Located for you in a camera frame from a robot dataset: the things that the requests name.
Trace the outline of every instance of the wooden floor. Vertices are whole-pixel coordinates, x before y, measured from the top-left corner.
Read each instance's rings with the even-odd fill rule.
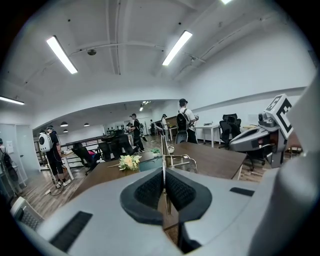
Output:
[[[154,148],[161,148],[161,140],[159,136],[147,136],[148,142],[143,141],[143,145],[145,150],[149,152]],[[211,147],[211,143],[207,143],[203,145],[204,147]],[[218,148],[219,144],[215,143],[214,147]],[[244,162],[242,167],[242,174],[240,179],[243,181],[252,181],[252,182],[260,182],[262,179],[262,175],[265,170],[270,169],[269,163],[265,163],[265,166],[262,166],[260,163],[255,163],[255,171],[252,173],[249,167],[250,162],[247,160]],[[87,168],[72,168],[72,174],[74,176],[74,180],[66,187],[61,189],[56,189],[51,180],[50,173],[48,171],[42,171],[38,175],[30,178],[27,181],[27,187],[23,188],[22,197],[25,198],[30,205],[40,214],[43,218],[47,219],[56,209],[63,206],[67,203],[74,191],[77,190],[79,185],[85,180],[85,171]],[[47,194],[45,192],[47,190],[51,190],[52,195]],[[168,230],[166,233],[177,232],[174,230]]]

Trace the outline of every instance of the ceiling light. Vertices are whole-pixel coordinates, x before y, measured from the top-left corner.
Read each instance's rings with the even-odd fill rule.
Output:
[[[182,36],[180,36],[178,42],[174,45],[172,50],[169,52],[168,56],[165,58],[164,62],[162,63],[163,66],[168,66],[172,59],[177,55],[179,50],[185,45],[185,43],[189,40],[192,34],[188,31],[184,31]]]
[[[68,126],[68,123],[63,121],[61,124],[60,124],[61,127],[65,127],[65,126]]]
[[[25,104],[24,102],[22,102],[20,100],[7,98],[7,97],[4,97],[4,96],[0,96],[0,100],[1,101],[5,101],[5,102],[11,102],[11,103],[19,104],[19,105],[24,105]]]
[[[55,35],[49,38],[46,42],[48,43],[52,51],[55,53],[55,55],[62,62],[62,64],[70,71],[71,74],[78,72],[75,66],[71,63],[69,57],[66,55],[65,51],[62,49]]]
[[[229,2],[231,2],[232,0],[221,0],[225,5]]]

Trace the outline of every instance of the black pants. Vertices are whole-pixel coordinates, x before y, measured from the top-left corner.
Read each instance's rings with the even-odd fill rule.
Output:
[[[198,144],[196,132],[193,130],[190,130],[190,129],[188,129],[186,132],[188,133],[188,140],[187,141],[190,143]]]
[[[62,168],[62,160],[59,153],[54,152],[54,154],[53,153],[51,154],[50,152],[48,152],[46,156],[48,157],[48,162],[51,167],[52,174],[53,175],[57,175],[58,173],[63,174],[64,170]]]
[[[145,150],[140,137],[133,139],[133,145],[140,148],[140,150]]]

